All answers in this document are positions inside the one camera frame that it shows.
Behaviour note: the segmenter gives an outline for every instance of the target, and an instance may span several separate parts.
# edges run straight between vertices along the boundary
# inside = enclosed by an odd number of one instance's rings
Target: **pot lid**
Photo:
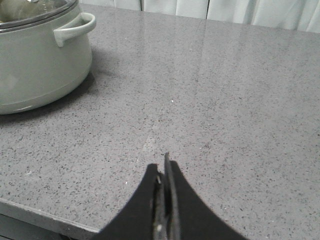
[[[0,0],[0,30],[47,19],[75,2],[77,0]]]

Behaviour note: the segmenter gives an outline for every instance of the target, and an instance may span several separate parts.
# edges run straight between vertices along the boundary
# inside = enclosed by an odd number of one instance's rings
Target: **countertop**
[[[0,116],[0,214],[88,239],[177,161],[251,240],[319,240],[320,35],[82,5],[92,70]]]

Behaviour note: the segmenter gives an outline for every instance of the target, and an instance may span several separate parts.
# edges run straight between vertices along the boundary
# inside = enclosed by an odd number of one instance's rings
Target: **pot handle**
[[[96,17],[87,12],[81,12],[67,24],[53,30],[55,41],[59,47],[65,45],[65,41],[91,32],[96,27]]]

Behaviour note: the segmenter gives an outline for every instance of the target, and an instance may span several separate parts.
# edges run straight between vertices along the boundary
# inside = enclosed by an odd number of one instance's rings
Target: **pot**
[[[78,0],[0,0],[0,115],[49,104],[80,85],[95,26]]]

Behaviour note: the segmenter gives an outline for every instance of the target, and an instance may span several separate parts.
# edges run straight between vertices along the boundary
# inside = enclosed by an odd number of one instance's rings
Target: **white curtain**
[[[80,2],[320,33],[320,0],[80,0]]]

